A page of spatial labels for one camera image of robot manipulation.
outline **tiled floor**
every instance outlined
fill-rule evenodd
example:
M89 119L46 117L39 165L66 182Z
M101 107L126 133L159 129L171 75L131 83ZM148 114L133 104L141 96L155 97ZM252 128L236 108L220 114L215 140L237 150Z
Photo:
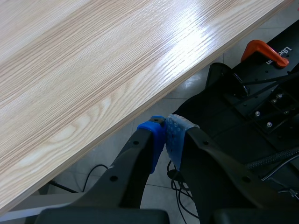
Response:
M293 22L299 19L299 0L296 0L284 11L272 17L260 28L253 31L244 39L235 44L230 50L225 52L216 62L223 62L230 67L236 66L240 62L246 44L254 39L269 41ZM177 89L169 93L143 114L138 116L130 124L119 130L110 138L103 141L99 146L90 151L84 158L79 160L66 171L58 175L55 180L74 190L80 191L84 185L87 173L97 164L109 166L116 158L117 154L129 139L138 124L147 121L152 115L160 114L168 116L175 111L186 99L201 92L206 84L206 77L209 66L205 67L194 76L182 83ZM166 166L169 161L168 155L164 150L159 159L154 174L150 175L142 198L142 208L163 209L168 212L171 224L182 224L183 219L178 212L175 192L170 189L170 179L166 175ZM105 171L104 168L97 168L90 177L87 190L99 179ZM67 193L56 187L50 188L50 193ZM183 197L183 204L196 213L194 204L188 198ZM199 221L183 211L188 224L198 223Z

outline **screw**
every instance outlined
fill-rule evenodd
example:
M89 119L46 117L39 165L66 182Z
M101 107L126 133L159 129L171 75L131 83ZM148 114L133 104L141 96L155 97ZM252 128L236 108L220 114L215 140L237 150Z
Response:
M276 95L276 98L277 98L277 99L281 99L281 98L282 98L282 94L281 94L281 93L280 93L280 94L277 94L277 95Z

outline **wood grain tabletop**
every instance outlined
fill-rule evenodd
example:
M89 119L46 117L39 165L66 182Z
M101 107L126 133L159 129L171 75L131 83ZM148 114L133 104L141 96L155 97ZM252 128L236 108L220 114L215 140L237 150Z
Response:
M291 2L0 1L0 214Z

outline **blue gripper pad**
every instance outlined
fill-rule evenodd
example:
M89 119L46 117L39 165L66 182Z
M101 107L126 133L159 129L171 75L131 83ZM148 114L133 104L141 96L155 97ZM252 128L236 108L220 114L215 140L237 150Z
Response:
M199 128L179 115L171 114L166 118L166 150L178 171L182 161L185 133L192 127Z

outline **orange clamp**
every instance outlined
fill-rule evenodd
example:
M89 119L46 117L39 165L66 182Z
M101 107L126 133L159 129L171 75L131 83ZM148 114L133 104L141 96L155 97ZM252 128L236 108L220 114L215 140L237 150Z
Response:
M254 40L247 44L244 54L241 58L241 62L252 55L254 52L259 52L267 58L271 59L280 68L285 68L289 64L289 60L280 56L275 50L273 50L264 41Z

